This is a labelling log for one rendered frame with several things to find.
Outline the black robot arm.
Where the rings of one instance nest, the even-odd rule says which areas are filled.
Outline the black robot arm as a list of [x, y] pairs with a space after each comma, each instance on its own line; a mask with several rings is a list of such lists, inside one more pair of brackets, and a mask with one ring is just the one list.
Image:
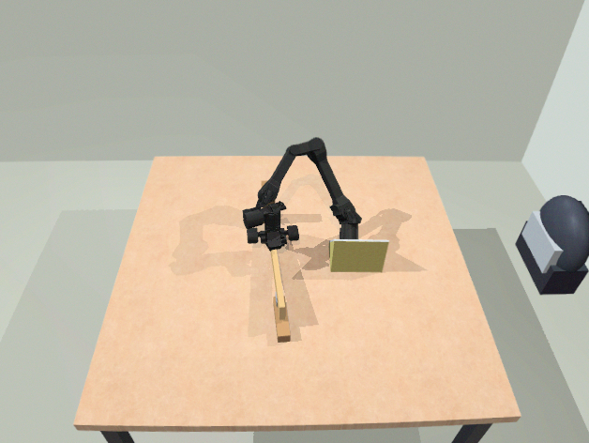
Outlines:
[[[286, 149], [273, 175], [258, 191], [256, 207], [242, 210], [245, 227], [250, 229], [263, 225], [264, 222], [271, 225], [280, 222], [280, 212], [287, 209], [287, 207], [281, 201], [271, 205], [268, 205], [268, 203], [276, 200], [281, 181], [288, 172], [295, 157], [303, 155], [307, 155], [316, 165], [332, 198], [330, 209], [333, 212], [333, 216], [341, 224], [340, 239], [358, 239], [358, 223], [361, 223], [362, 218], [355, 211], [352, 202], [343, 194], [339, 182], [327, 160], [325, 142], [319, 137], [314, 137], [301, 144], [290, 145]], [[264, 206], [265, 208], [262, 208]], [[281, 233], [279, 228], [276, 228], [274, 231], [265, 230], [264, 234], [270, 251], [281, 249], [281, 247], [287, 244], [286, 236]]]

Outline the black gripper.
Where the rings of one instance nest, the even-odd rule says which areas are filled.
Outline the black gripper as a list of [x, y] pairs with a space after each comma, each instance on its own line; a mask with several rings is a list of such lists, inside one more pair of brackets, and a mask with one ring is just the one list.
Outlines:
[[280, 222], [274, 225], [264, 222], [264, 231], [258, 232], [257, 228], [247, 229], [248, 244], [257, 243], [259, 237], [261, 239], [261, 243], [265, 244], [268, 248], [267, 239], [265, 239], [264, 234], [265, 230], [269, 229], [270, 231], [274, 231], [276, 228], [279, 228], [284, 236], [288, 236], [290, 241], [299, 240], [298, 227], [296, 225], [287, 225], [287, 230], [284, 230], [284, 228], [280, 228]]

